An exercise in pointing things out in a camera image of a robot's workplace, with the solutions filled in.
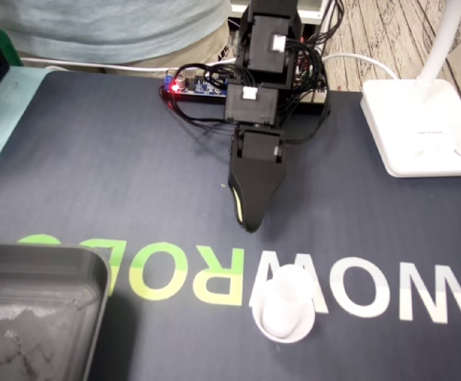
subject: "white cable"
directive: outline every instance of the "white cable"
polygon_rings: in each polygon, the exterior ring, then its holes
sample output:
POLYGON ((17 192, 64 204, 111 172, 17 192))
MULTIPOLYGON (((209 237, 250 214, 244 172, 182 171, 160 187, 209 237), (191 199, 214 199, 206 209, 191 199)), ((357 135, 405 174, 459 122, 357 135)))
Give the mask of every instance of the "white cable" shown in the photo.
MULTIPOLYGON (((73 61, 62 61, 62 60, 46 60, 43 58, 21 58, 23 62, 34 62, 39 64, 48 65, 63 65, 63 66, 80 66, 80 67, 102 67, 104 69, 134 71, 137 73, 155 73, 158 71, 177 70, 177 67, 128 67, 121 65, 107 65, 103 63, 85 63, 85 62, 73 62, 73 61)), ((214 66, 216 64, 232 64, 236 62, 235 58, 230 60, 223 60, 218 62, 208 63, 208 66, 214 66)))
POLYGON ((69 71, 68 69, 65 69, 64 67, 59 67, 59 66, 47 66, 45 69, 47 70, 57 70, 57 71, 69 71))
POLYGON ((331 60, 333 58, 355 58, 357 60, 366 61, 366 62, 368 62, 370 64, 373 64, 375 66, 380 67, 388 75, 390 75, 390 77, 392 79, 399 79, 398 76, 392 70, 390 70, 386 65, 384 65, 383 63, 381 63, 381 62, 379 62, 377 60, 373 60, 370 57, 362 56, 360 54, 355 54, 355 53, 334 53, 334 54, 329 54, 328 56, 322 57, 322 61, 325 62, 325 61, 331 60))
POLYGON ((240 25, 237 24, 234 20, 229 19, 229 23, 234 24, 237 28, 240 28, 240 25))

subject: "light blue shirt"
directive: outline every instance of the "light blue shirt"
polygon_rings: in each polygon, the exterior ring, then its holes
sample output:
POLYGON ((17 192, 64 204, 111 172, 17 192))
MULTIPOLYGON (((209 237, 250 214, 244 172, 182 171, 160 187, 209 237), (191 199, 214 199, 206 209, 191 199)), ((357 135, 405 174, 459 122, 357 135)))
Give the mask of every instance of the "light blue shirt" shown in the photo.
POLYGON ((0 28, 35 56, 123 64, 201 40, 230 9, 229 0, 0 0, 0 28))

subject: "light blue table edge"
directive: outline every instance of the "light blue table edge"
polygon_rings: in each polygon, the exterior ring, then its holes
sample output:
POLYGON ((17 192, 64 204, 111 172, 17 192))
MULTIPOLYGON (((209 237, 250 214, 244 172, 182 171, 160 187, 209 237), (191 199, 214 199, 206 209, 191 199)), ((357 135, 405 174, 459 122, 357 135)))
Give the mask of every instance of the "light blue table edge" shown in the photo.
POLYGON ((10 67, 0 82, 0 153, 49 70, 10 67))

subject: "wowrobo logo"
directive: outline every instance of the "wowrobo logo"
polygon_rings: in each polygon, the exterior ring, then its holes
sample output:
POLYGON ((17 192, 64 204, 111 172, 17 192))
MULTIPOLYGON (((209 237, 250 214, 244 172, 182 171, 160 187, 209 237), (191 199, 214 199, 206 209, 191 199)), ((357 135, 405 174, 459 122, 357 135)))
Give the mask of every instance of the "wowrobo logo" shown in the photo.
MULTIPOLYGON (((21 243, 34 244, 60 244, 60 241, 46 234, 37 234, 19 240, 21 243)), ((93 239, 80 243, 90 248, 110 249, 110 268, 112 293, 119 274, 123 259, 126 241, 93 239)), ((201 301, 222 306, 242 306, 243 298, 243 273, 244 273, 244 250, 234 248, 232 250, 232 266, 223 268, 209 246, 197 246, 197 250, 207 264, 207 269, 201 270, 193 280, 193 292, 201 301), (210 279, 222 278, 229 281, 229 292, 215 293, 209 291, 207 283, 210 279)), ((294 263, 306 269, 315 280, 316 287, 313 293, 315 310, 319 314, 328 314, 327 303, 318 281, 317 271, 313 259, 309 254, 297 254, 294 263)), ((279 260, 276 252, 263 251, 259 266, 256 271, 255 282, 249 306, 252 305, 259 289, 267 281, 269 271, 274 272, 279 268, 279 260)), ((413 320, 412 288, 417 289, 422 302, 434 323, 448 323, 447 288, 454 295, 456 304, 461 311, 461 286, 449 266, 435 266, 435 298, 428 291, 415 264, 400 262, 400 290, 399 290, 399 318, 402 321, 413 320)), ((174 244, 157 242, 142 248, 133 258, 129 269, 129 284, 132 290, 141 298, 159 301, 171 298, 183 286, 188 272, 188 259, 185 252, 174 244), (169 283, 165 287, 151 288, 144 281, 144 266, 153 254, 169 255, 175 262, 175 269, 169 283)), ((337 260, 330 271, 329 283, 334 299, 347 312, 359 318, 376 318, 386 312, 390 304, 390 288, 383 272, 372 262, 358 258, 348 257, 337 260), (361 268, 366 271, 375 284, 375 300, 366 306, 353 302, 345 290, 344 275, 350 268, 361 268)))

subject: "dark gray mat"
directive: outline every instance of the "dark gray mat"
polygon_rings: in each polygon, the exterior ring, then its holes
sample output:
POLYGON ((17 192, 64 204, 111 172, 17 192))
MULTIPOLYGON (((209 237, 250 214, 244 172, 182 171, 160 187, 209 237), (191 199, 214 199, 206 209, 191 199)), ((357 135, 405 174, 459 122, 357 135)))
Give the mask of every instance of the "dark gray mat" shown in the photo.
MULTIPOLYGON (((222 186, 229 139, 183 128, 158 99, 158 85, 50 74, 0 155, 0 241, 39 233, 69 244, 127 241, 92 379, 461 379, 461 311, 449 290, 448 324, 432 321, 415 289, 413 321, 399 318, 401 262, 416 265, 432 298, 436 265, 449 266, 461 286, 461 179, 389 177, 360 95, 337 93, 323 130, 289 151, 287 179, 260 231, 248 235, 222 186), (153 302, 133 292, 129 269, 137 252, 156 242, 179 246, 188 269, 179 292, 153 302), (198 245, 210 246, 223 267, 230 267, 233 248, 244 249, 242 306, 195 296, 194 277, 207 267, 198 245), (329 313, 317 315, 300 343, 271 343, 252 320, 248 302, 264 250, 276 251, 281 264, 296 253, 313 258, 329 313), (345 257, 369 260, 385 275, 390 304, 380 316, 356 317, 335 300, 329 274, 345 257)), ((290 122, 308 129, 315 121, 290 122)), ((146 284, 167 285, 173 263, 152 256, 146 284)), ((344 285, 355 303, 374 300, 365 271, 349 270, 344 285)), ((209 289, 228 284, 209 281, 209 289)))

